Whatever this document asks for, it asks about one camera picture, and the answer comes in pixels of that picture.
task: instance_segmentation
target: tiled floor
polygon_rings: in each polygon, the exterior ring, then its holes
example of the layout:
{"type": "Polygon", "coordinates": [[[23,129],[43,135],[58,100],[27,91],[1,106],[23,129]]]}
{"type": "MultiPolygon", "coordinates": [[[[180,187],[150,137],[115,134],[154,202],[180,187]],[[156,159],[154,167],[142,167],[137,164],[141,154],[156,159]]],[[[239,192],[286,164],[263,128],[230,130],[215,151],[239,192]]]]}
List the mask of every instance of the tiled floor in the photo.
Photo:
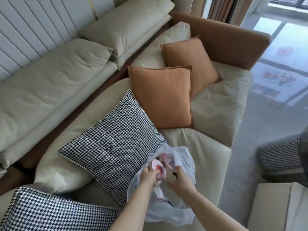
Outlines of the tiled floor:
{"type": "Polygon", "coordinates": [[[257,184],[266,182],[257,147],[298,134],[308,125],[308,22],[265,13],[249,15],[242,26],[272,35],[271,45],[251,70],[254,81],[219,203],[247,225],[257,184]]]}

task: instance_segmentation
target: plastic bag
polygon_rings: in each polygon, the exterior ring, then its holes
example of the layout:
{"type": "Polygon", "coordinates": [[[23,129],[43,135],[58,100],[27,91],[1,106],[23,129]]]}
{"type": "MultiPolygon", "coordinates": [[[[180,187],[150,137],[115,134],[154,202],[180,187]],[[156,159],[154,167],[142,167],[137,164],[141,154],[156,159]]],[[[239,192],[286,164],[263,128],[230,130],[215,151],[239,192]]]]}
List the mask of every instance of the plastic bag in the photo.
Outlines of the plastic bag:
{"type": "MultiPolygon", "coordinates": [[[[141,167],[135,177],[131,180],[127,190],[127,201],[129,201],[133,192],[136,190],[140,183],[140,175],[144,167],[158,157],[162,153],[173,154],[174,163],[176,166],[181,166],[185,173],[191,178],[192,182],[196,184],[195,178],[195,163],[187,149],[187,147],[170,147],[167,144],[163,144],[154,154],[149,154],[147,163],[141,167]]],[[[150,202],[146,214],[146,222],[168,222],[175,226],[182,226],[191,224],[195,217],[195,214],[189,206],[187,206],[181,198],[179,198],[173,191],[167,188],[166,182],[162,181],[160,184],[165,196],[168,197],[168,201],[159,201],[156,194],[152,192],[150,202]]]]}

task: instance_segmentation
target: sofa armrest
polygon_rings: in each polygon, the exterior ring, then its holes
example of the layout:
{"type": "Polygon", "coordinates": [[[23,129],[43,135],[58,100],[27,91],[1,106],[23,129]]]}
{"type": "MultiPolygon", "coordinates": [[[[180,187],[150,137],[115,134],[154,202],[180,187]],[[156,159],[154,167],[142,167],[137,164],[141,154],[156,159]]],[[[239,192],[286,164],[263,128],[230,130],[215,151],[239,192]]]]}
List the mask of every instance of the sofa armrest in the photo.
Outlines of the sofa armrest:
{"type": "Polygon", "coordinates": [[[250,70],[270,44],[270,35],[218,21],[171,11],[170,23],[190,24],[192,37],[200,39],[211,60],[250,70]]]}

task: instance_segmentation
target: pink item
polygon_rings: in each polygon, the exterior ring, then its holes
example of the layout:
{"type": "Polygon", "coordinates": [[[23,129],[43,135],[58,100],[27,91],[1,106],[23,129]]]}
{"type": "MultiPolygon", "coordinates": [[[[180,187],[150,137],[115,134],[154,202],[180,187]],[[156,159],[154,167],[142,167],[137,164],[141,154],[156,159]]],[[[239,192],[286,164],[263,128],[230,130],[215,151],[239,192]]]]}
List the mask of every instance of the pink item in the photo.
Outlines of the pink item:
{"type": "Polygon", "coordinates": [[[157,179],[159,181],[163,180],[166,178],[166,171],[165,171],[165,168],[163,166],[163,164],[157,160],[157,159],[154,159],[150,162],[150,169],[151,170],[155,170],[155,169],[158,169],[160,171],[160,174],[157,176],[157,179]]]}

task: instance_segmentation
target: houndstooth pillow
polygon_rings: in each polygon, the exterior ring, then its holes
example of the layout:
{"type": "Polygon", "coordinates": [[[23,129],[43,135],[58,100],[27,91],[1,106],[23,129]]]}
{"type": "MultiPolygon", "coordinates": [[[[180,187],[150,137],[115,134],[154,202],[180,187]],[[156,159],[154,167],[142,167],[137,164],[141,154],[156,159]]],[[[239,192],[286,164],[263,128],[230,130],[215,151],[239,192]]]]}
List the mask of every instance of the houndstooth pillow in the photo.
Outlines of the houndstooth pillow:
{"type": "Polygon", "coordinates": [[[120,209],[83,204],[19,187],[0,230],[108,230],[120,213],[120,209]]]}
{"type": "Polygon", "coordinates": [[[163,143],[167,140],[128,90],[113,110],[58,153],[89,171],[123,207],[129,182],[163,143]]]}

